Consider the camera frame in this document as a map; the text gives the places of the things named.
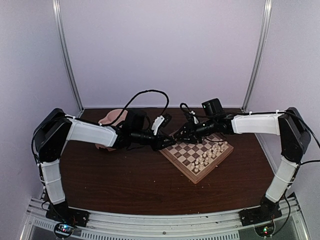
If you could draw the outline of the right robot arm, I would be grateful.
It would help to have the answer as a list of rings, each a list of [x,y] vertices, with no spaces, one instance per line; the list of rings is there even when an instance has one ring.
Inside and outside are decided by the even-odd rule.
[[[280,137],[281,162],[256,210],[259,220],[268,220],[276,212],[280,199],[293,183],[311,141],[311,132],[305,126],[299,111],[290,107],[285,111],[275,112],[226,113],[217,98],[207,100],[201,105],[206,119],[203,122],[199,121],[200,115],[187,110],[185,103],[180,104],[187,122],[174,133],[176,140],[201,143],[204,137],[213,133],[270,134]]]

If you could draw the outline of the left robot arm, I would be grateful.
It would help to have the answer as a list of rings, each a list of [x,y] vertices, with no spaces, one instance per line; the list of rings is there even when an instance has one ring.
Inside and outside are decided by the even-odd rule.
[[[62,109],[55,108],[41,122],[33,133],[31,151],[55,217],[61,222],[67,222],[72,218],[60,173],[60,158],[67,143],[85,142],[115,150],[139,144],[149,146],[153,151],[165,149],[176,143],[173,137],[159,133],[159,129],[170,121],[170,115],[162,114],[148,128],[144,128],[146,118],[147,114],[144,111],[122,109],[111,122],[92,122],[65,114]]]

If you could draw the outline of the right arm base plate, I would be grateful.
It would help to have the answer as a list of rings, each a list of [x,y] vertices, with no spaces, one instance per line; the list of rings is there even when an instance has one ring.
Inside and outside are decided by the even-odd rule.
[[[273,212],[263,212],[261,207],[245,208],[238,212],[242,226],[256,225],[271,221],[273,218],[280,218],[283,214],[281,210]]]

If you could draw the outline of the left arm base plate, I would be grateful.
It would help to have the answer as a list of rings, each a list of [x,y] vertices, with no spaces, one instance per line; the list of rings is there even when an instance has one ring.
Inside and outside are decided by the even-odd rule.
[[[49,208],[45,217],[57,222],[67,223],[71,226],[86,227],[89,220],[90,213],[84,210],[73,208],[67,209],[53,209]]]

